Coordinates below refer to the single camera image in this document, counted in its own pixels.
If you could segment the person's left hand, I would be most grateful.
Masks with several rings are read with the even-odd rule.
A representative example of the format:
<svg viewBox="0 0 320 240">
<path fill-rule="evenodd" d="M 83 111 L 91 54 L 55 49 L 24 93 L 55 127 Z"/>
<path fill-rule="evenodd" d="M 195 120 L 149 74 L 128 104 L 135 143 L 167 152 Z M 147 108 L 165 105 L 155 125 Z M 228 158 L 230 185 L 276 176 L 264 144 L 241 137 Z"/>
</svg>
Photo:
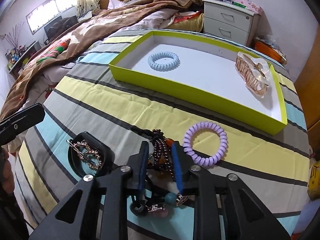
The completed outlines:
<svg viewBox="0 0 320 240">
<path fill-rule="evenodd" d="M 7 194 L 13 194 L 15 189 L 14 174 L 12 172 L 11 163 L 9 161 L 9 153 L 2 148 L 4 165 L 1 171 L 1 184 Z"/>
</svg>

